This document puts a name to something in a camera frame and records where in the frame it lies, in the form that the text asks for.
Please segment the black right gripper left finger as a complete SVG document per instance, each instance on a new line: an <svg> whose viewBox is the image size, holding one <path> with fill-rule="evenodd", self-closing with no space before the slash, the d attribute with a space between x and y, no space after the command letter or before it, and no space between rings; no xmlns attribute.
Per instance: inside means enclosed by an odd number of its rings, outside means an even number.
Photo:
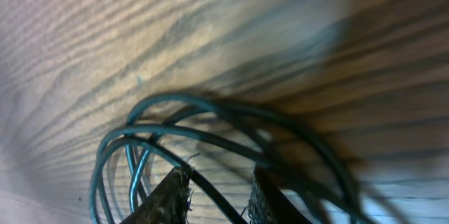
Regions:
<svg viewBox="0 0 449 224"><path fill-rule="evenodd" d="M175 167L121 224L186 224L190 194L188 173Z"/></svg>

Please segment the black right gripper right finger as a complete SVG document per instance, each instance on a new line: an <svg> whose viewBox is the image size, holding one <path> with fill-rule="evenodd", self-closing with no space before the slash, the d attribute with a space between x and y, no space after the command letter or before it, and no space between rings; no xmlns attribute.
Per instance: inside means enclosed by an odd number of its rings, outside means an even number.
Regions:
<svg viewBox="0 0 449 224"><path fill-rule="evenodd" d="M260 166L256 166L254 170L248 216L252 224L311 224Z"/></svg>

